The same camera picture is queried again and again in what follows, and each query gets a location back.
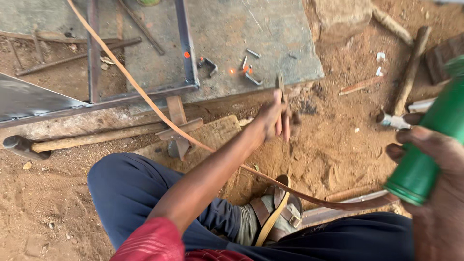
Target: sandal buckle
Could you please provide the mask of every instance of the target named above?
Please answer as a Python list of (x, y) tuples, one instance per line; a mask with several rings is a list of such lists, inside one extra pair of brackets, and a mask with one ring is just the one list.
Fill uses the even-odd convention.
[(289, 220), (290, 225), (292, 225), (294, 228), (298, 228), (301, 225), (301, 218), (292, 215), (290, 220)]

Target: hammer head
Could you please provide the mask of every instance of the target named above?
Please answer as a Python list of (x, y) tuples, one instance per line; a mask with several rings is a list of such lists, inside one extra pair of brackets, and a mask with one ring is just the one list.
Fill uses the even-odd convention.
[(51, 151), (35, 152), (32, 150), (33, 141), (22, 136), (15, 135), (3, 140), (3, 147), (16, 155), (34, 160), (48, 159), (52, 154)]

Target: sandal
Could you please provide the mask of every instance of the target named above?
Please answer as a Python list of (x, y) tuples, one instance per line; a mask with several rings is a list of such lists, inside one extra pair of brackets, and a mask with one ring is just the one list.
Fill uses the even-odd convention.
[[(291, 180), (287, 175), (281, 175), (277, 177), (276, 180), (291, 188)], [(266, 206), (263, 200), (265, 195), (274, 196), (273, 207)], [(261, 225), (261, 231), (257, 235), (254, 244), (257, 247), (262, 246), (265, 240), (277, 242), (282, 237), (296, 231), (301, 225), (301, 213), (303, 212), (301, 200), (275, 185), (268, 187), (264, 196), (252, 200), (250, 205), (253, 207), (256, 217), (259, 220), (259, 224)], [(292, 205), (298, 212), (297, 215), (294, 215), (293, 212), (295, 211), (292, 212), (290, 210), (292, 209)], [(294, 231), (286, 231), (281, 228), (277, 228), (275, 224), (279, 217), (286, 220), (290, 226), (294, 228)]]

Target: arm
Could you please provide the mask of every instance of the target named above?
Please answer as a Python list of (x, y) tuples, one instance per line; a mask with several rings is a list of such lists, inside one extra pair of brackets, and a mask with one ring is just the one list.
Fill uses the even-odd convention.
[(241, 133), (186, 173), (160, 199), (147, 220), (165, 217), (182, 234), (216, 197), (240, 164), (266, 139), (289, 133), (287, 105), (281, 104), (281, 92), (263, 107), (255, 120)]
[[(423, 207), (403, 203), (412, 214), (415, 259), (464, 260), (464, 147), (455, 139), (423, 127), (402, 130), (397, 140), (411, 142), (442, 170)], [(387, 153), (399, 161), (404, 151), (391, 144)]]

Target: navy pants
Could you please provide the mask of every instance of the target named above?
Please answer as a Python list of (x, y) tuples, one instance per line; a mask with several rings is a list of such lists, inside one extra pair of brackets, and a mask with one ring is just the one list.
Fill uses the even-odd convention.
[[(110, 154), (92, 167), (90, 194), (115, 249), (143, 224), (182, 175), (134, 153)], [(412, 222), (401, 215), (377, 212), (346, 217), (300, 230), (270, 247), (242, 246), (210, 232), (215, 229), (233, 240), (240, 215), (239, 207), (214, 199), (185, 231), (186, 251), (226, 249), (256, 261), (413, 260)]]

